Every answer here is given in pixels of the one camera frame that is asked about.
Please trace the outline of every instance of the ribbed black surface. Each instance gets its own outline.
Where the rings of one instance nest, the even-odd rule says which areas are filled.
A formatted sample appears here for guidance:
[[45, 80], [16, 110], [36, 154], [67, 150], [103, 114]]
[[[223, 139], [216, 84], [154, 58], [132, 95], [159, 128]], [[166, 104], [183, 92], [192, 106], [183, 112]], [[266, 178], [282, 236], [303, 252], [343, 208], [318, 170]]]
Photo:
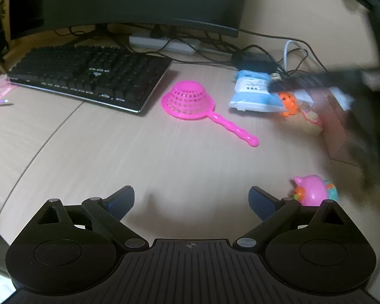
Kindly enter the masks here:
[[236, 251], [225, 240], [157, 240], [148, 251], [127, 254], [116, 272], [92, 289], [58, 297], [18, 291], [6, 303], [375, 304], [377, 302], [364, 291], [322, 297], [290, 289], [272, 277], [258, 255]]

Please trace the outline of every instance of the triangular hole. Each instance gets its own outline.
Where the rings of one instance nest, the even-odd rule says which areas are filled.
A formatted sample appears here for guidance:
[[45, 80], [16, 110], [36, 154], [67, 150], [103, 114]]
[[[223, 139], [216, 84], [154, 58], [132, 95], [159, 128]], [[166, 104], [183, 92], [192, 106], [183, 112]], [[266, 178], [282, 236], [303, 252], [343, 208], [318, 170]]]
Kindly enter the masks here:
[[48, 210], [45, 212], [43, 217], [39, 221], [39, 225], [42, 224], [52, 224], [52, 223], [59, 223], [59, 217], [56, 213], [55, 208], [49, 207]]
[[342, 221], [341, 217], [337, 214], [335, 209], [329, 208], [328, 211], [325, 213], [325, 217], [323, 219], [324, 223], [328, 224], [337, 224], [337, 225], [343, 225], [344, 222]]

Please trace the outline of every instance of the toy ear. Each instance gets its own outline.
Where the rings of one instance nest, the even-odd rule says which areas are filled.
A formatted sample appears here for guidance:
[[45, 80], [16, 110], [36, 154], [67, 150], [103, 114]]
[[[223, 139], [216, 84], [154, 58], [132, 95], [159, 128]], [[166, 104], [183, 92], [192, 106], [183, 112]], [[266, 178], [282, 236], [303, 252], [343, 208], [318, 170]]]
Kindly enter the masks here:
[[297, 186], [300, 186], [303, 183], [303, 178], [302, 177], [294, 177], [293, 178]]

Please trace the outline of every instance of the keyboard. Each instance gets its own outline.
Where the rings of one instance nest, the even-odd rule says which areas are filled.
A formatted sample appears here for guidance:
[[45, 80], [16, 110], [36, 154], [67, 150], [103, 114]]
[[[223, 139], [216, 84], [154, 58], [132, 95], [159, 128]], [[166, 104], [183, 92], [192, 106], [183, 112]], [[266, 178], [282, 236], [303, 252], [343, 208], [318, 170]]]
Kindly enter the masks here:
[[33, 48], [9, 72], [11, 82], [139, 113], [172, 60], [125, 48]]

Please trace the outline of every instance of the desk seam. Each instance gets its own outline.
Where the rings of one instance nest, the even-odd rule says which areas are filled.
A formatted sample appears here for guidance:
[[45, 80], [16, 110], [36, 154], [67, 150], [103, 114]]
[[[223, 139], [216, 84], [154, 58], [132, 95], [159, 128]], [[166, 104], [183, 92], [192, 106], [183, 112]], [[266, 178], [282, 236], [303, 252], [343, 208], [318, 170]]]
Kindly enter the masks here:
[[58, 130], [61, 128], [61, 126], [63, 126], [66, 121], [69, 120], [69, 118], [80, 108], [80, 106], [82, 106], [84, 104], [84, 102], [81, 102], [68, 116], [65, 120], [63, 120], [63, 122], [61, 122], [61, 124], [54, 130], [54, 132], [51, 134], [51, 136], [49, 136], [47, 138], [47, 140], [42, 144], [42, 146], [40, 147], [40, 149], [37, 151], [37, 153], [35, 153], [35, 155], [32, 157], [31, 161], [27, 164], [27, 166], [25, 167], [25, 169], [23, 170], [23, 172], [21, 173], [20, 177], [18, 177], [17, 181], [15, 182], [13, 188], [11, 189], [10, 193], [8, 194], [8, 196], [6, 197], [6, 200], [4, 200], [4, 203], [2, 205], [2, 207], [0, 208], [0, 214], [2, 213], [2, 210], [4, 208], [4, 206], [6, 205], [8, 199], [10, 198], [11, 194], [13, 193], [14, 189], [17, 187], [18, 183], [20, 182], [21, 178], [23, 178], [24, 174], [27, 172], [29, 166], [31, 166], [31, 164], [34, 162], [35, 158], [38, 156], [38, 154], [43, 150], [43, 148], [48, 144], [48, 142], [51, 140], [51, 138], [58, 132]]

